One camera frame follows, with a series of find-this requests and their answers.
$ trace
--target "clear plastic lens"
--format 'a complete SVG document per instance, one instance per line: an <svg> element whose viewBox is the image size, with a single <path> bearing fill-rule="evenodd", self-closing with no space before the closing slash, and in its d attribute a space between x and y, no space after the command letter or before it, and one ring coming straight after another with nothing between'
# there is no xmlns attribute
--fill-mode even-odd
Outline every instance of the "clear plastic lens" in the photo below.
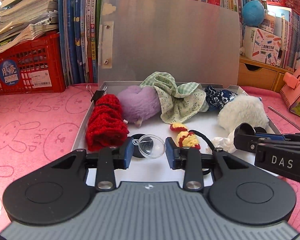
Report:
<svg viewBox="0 0 300 240"><path fill-rule="evenodd" d="M166 152L164 141L158 136L146 134L138 140L138 148L140 153L150 159L159 158Z"/></svg>

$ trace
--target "barcode label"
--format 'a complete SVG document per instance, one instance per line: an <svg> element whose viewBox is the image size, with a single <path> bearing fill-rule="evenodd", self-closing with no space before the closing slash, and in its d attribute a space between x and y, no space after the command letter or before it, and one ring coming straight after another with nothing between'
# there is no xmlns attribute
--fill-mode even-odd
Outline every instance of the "barcode label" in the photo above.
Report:
<svg viewBox="0 0 300 240"><path fill-rule="evenodd" d="M48 70L30 73L29 77L34 88L52 87Z"/></svg>

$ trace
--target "blue round sticker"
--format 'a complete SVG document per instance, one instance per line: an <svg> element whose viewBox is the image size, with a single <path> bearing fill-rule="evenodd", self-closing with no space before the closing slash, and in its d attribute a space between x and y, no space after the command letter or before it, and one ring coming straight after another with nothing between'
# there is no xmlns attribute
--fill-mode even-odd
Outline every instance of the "blue round sticker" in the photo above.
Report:
<svg viewBox="0 0 300 240"><path fill-rule="evenodd" d="M20 79L20 72L15 61L7 59L1 62L0 79L8 86L14 86L18 84Z"/></svg>

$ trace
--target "yellow and red crocheted toy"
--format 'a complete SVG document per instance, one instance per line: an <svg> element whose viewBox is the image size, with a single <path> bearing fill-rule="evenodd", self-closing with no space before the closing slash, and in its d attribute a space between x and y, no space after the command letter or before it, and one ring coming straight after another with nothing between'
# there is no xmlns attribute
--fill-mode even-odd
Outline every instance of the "yellow and red crocheted toy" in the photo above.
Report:
<svg viewBox="0 0 300 240"><path fill-rule="evenodd" d="M182 123L172 123L171 131L179 132L177 135L177 145L179 147L193 147L200 150L199 140L193 132L189 132L188 128Z"/></svg>

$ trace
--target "barcode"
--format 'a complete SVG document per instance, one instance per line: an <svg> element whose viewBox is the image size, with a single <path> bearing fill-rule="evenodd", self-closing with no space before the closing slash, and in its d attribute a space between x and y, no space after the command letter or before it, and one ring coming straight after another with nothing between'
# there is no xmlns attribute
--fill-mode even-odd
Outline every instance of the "barcode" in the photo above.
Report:
<svg viewBox="0 0 300 240"><path fill-rule="evenodd" d="M51 82L34 83L34 86L51 85Z"/></svg>

